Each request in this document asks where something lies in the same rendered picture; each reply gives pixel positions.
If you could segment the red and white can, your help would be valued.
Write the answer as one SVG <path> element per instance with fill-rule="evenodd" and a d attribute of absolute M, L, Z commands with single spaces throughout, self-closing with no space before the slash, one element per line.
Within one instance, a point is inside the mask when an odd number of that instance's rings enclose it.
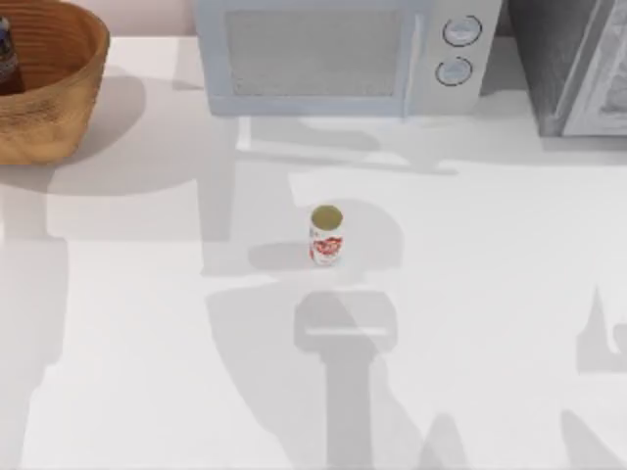
<path fill-rule="evenodd" d="M 344 215 L 333 205 L 313 209 L 310 217 L 309 253 L 311 260 L 321 266 L 331 265 L 343 248 Z"/>

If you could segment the pale microwave oven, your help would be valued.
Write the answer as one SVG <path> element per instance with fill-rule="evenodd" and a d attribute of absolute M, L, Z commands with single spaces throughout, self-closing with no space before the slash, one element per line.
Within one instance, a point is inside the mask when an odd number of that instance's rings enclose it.
<path fill-rule="evenodd" d="M 503 0 L 193 0 L 217 116 L 462 115 Z"/>

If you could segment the microwave oven door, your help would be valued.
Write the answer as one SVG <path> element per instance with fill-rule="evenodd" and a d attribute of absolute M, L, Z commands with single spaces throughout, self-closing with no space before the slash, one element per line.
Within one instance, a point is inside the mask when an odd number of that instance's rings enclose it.
<path fill-rule="evenodd" d="M 213 115 L 402 116 L 423 0 L 193 0 Z"/>

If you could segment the round microwave knob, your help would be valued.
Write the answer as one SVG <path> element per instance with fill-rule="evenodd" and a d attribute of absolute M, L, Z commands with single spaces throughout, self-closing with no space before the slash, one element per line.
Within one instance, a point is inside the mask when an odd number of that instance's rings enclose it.
<path fill-rule="evenodd" d="M 443 27 L 443 38 L 452 47 L 466 47 L 479 39 L 482 30 L 482 23 L 468 15 L 448 20 Z"/>
<path fill-rule="evenodd" d="M 442 61 L 435 70 L 438 82 L 447 87 L 456 87 L 466 83 L 472 74 L 473 64 L 460 56 Z"/>

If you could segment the woven wooden basket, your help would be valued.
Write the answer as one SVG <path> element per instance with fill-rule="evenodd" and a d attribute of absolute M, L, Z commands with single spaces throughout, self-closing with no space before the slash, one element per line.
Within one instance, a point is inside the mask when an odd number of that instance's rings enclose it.
<path fill-rule="evenodd" d="M 0 165 L 44 165 L 81 143 L 100 91 L 111 35 L 65 0 L 0 0 L 24 92 L 0 96 Z"/>

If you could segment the grey cabinet door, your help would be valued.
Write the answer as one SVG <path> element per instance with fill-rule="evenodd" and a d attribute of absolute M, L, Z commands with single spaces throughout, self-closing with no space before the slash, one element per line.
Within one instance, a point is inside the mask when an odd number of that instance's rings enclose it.
<path fill-rule="evenodd" d="M 598 0 L 576 63 L 564 136 L 627 137 L 627 0 Z"/>

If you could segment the dark brown bottle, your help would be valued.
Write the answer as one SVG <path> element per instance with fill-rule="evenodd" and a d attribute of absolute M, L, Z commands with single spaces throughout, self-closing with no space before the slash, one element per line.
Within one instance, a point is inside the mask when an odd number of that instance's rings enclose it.
<path fill-rule="evenodd" d="M 14 43 L 11 25 L 0 16 L 0 96 L 24 92 L 24 81 Z"/>

